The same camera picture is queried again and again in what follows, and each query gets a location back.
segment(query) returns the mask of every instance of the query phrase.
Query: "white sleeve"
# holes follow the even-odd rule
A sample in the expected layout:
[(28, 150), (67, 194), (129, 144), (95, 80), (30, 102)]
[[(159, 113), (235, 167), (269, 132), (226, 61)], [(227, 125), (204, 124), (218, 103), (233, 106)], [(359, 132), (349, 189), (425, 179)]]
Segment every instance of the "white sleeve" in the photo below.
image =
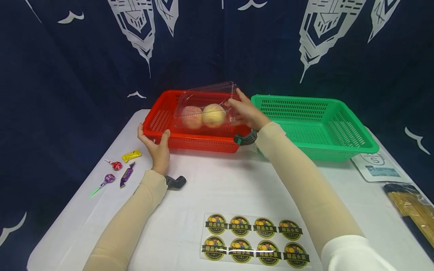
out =
[(324, 271), (396, 271), (365, 237), (358, 235), (328, 241), (322, 249), (321, 262)]

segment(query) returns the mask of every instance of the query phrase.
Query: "beige arm sleeve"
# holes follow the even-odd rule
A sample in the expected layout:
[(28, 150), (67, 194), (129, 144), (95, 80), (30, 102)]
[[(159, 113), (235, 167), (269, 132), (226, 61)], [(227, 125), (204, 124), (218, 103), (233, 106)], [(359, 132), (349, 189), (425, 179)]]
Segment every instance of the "beige arm sleeve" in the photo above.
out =
[(267, 157), (296, 203), (318, 255), (339, 236), (362, 230), (316, 165), (270, 122), (258, 133), (256, 144)]
[(125, 271), (143, 227), (167, 191), (166, 178), (145, 172), (138, 188), (105, 228), (85, 271)]

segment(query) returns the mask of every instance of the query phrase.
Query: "wrapped candy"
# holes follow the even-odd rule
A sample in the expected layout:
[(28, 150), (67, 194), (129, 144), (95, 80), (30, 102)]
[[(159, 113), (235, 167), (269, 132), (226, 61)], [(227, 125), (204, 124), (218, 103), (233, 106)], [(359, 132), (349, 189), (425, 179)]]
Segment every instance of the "wrapped candy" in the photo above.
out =
[(124, 175), (121, 178), (121, 184), (120, 184), (120, 188), (125, 186), (125, 183), (128, 181), (128, 179), (130, 178), (131, 174), (133, 173), (133, 167), (135, 165), (135, 162), (130, 164), (130, 167), (127, 168), (127, 170), (125, 171)]
[(140, 151), (138, 149), (136, 149), (135, 151), (132, 151), (130, 153), (127, 153), (126, 155), (123, 155), (122, 159), (126, 163), (129, 160), (134, 159), (134, 158), (139, 157), (139, 156), (141, 156), (141, 153), (140, 153)]
[(121, 162), (112, 162), (112, 161), (108, 161), (107, 159), (104, 159), (105, 162), (111, 164), (113, 166), (113, 169), (118, 171), (122, 168), (122, 163)]
[(107, 183), (112, 183), (114, 181), (115, 181), (115, 176), (113, 174), (107, 174), (104, 177), (104, 182), (102, 182), (102, 184), (95, 191), (93, 191), (92, 194), (90, 194), (89, 198), (92, 197), (96, 192), (98, 192), (98, 190), (100, 190), (104, 185), (106, 185)]

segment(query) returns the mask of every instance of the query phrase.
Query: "hand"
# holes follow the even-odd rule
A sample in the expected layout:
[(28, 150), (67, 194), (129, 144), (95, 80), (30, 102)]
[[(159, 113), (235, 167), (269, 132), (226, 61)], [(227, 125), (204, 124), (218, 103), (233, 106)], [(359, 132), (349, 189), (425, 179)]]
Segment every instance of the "hand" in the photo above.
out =
[(259, 131), (267, 123), (271, 122), (266, 115), (252, 104), (249, 98), (247, 98), (239, 88), (237, 88), (236, 91), (241, 101), (231, 98), (225, 104), (226, 106), (234, 108), (240, 114), (240, 117), (233, 125), (246, 124), (250, 128)]
[(152, 140), (143, 134), (143, 124), (140, 123), (137, 128), (137, 138), (140, 139), (147, 147), (152, 157), (152, 170), (163, 176), (166, 176), (169, 171), (170, 153), (168, 140), (170, 130), (166, 130), (161, 136), (160, 145), (155, 144)]

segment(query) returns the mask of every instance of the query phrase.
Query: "gray plastic clip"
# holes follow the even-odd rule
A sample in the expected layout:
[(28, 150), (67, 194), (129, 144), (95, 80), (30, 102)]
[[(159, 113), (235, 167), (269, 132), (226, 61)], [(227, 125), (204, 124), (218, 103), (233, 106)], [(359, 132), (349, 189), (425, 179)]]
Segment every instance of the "gray plastic clip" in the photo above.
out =
[(187, 180), (184, 178), (184, 176), (179, 176), (176, 180), (170, 176), (166, 176), (166, 185), (168, 187), (179, 189), (183, 187), (186, 182)]
[(233, 137), (233, 141), (240, 146), (246, 146), (253, 144), (258, 138), (258, 132), (256, 130), (252, 130), (250, 134), (245, 137), (240, 136), (240, 134), (236, 134)]

